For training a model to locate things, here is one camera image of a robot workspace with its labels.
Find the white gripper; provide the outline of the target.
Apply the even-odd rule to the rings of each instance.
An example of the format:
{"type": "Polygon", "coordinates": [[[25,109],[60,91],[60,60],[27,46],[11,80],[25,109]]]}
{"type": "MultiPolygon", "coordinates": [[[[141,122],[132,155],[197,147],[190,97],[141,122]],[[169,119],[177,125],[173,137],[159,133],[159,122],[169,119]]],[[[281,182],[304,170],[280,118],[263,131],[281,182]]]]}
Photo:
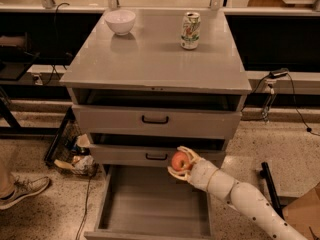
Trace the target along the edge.
{"type": "Polygon", "coordinates": [[[168,166],[168,173],[178,180],[187,181],[197,189],[207,191],[209,181],[218,168],[210,161],[200,159],[200,156],[190,148],[179,146],[177,150],[187,154],[193,167],[190,172],[189,170],[176,171],[173,167],[168,166]]]}

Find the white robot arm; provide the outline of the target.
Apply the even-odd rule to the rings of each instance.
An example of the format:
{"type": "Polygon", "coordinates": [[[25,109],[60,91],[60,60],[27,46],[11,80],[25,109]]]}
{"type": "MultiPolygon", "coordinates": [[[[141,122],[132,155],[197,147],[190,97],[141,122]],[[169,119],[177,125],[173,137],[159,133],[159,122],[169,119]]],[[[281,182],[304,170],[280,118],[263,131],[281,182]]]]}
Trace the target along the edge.
{"type": "Polygon", "coordinates": [[[167,169],[174,178],[213,195],[246,216],[273,240],[307,240],[276,213],[255,186],[223,172],[192,149],[179,146],[167,169]]]}

